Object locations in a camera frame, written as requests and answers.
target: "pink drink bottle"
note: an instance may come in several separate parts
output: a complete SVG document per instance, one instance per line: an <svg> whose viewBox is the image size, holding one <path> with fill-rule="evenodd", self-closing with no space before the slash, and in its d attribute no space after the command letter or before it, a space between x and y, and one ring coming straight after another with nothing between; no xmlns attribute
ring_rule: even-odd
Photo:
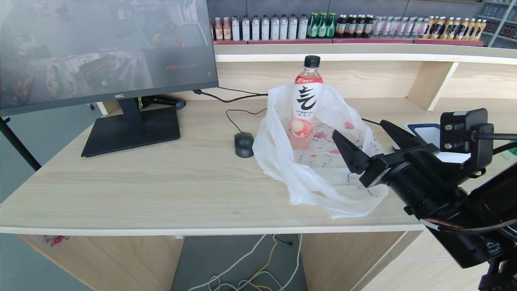
<svg viewBox="0 0 517 291"><path fill-rule="evenodd" d="M295 80L291 121L287 130L291 146L295 150L306 149L311 143L318 100L323 95L323 79L318 73L320 57L306 56L303 66L305 69Z"/></svg>

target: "yellow cable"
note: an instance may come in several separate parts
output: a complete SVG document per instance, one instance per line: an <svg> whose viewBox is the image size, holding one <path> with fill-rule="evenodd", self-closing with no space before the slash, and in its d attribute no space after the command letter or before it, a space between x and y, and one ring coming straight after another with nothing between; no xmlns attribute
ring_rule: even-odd
<svg viewBox="0 0 517 291"><path fill-rule="evenodd" d="M276 235L273 235L273 241L275 242L275 244L273 245L273 248L271 248L271 252L269 253L269 260L267 260L267 264L265 266L263 266L260 270L258 270L255 274L253 274L252 277L254 277L255 275L257 275L258 273L264 271L264 269L269 265L269 263L271 262L271 257L273 256L273 251L275 250L275 248L277 247L277 240L275 239L275 236ZM262 285L255 285L253 283L250 282L250 285L252 286L255 286L255 287L258 287L258 288L265 288L265 289L268 289L269 291L273 291L271 290L271 288L269 288L268 286L262 286Z"/></svg>

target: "gray floor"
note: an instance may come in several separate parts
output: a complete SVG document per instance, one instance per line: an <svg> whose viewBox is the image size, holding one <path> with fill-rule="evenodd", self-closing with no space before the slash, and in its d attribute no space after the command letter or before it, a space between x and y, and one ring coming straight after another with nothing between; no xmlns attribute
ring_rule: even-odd
<svg viewBox="0 0 517 291"><path fill-rule="evenodd" d="M22 140L35 158L44 164L72 141L99 117L98 108L90 110L86 105L58 108L46 111L19 114L11 117L9 126ZM12 145L0 136L0 201L4 201L34 172ZM267 268L285 284L296 266L297 237L281 235L294 245L279 242ZM207 282L211 275L231 266L238 258L253 248L259 237L192 237L187 238L177 270L174 291ZM16 235L0 235L0 290L2 291L87 291L88 287L67 274L58 266L41 256ZM256 251L240 263L234 272L222 277L223 282L237 284L248 278L267 262L272 247L268 236ZM258 283L279 290L269 278L258 278ZM256 290L248 286L244 291ZM303 266L285 289L307 290Z"/></svg>
<svg viewBox="0 0 517 291"><path fill-rule="evenodd" d="M79 105L14 115L8 125L44 164L100 115L98 108L91 110ZM34 171L4 136L0 137L0 161L0 201L4 201ZM16 235L1 234L0 241L0 290L90 290Z"/></svg>

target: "gray wall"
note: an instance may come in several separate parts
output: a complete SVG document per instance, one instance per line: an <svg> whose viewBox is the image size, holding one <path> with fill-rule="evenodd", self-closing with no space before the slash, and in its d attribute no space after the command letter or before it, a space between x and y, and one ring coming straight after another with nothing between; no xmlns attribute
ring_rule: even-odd
<svg viewBox="0 0 517 291"><path fill-rule="evenodd" d="M208 0L208 11L212 21L215 17L237 15L239 19L247 14L335 12L336 14L373 14L375 16L417 16L427 17L475 17L483 4L475 1L429 1L429 0Z"/></svg>

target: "monitor screen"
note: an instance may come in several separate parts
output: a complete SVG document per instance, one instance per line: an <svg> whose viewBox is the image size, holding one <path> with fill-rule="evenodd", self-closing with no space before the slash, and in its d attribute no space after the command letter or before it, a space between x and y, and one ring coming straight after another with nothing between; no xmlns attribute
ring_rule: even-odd
<svg viewBox="0 0 517 291"><path fill-rule="evenodd" d="M217 86L206 0L0 0L2 115Z"/></svg>

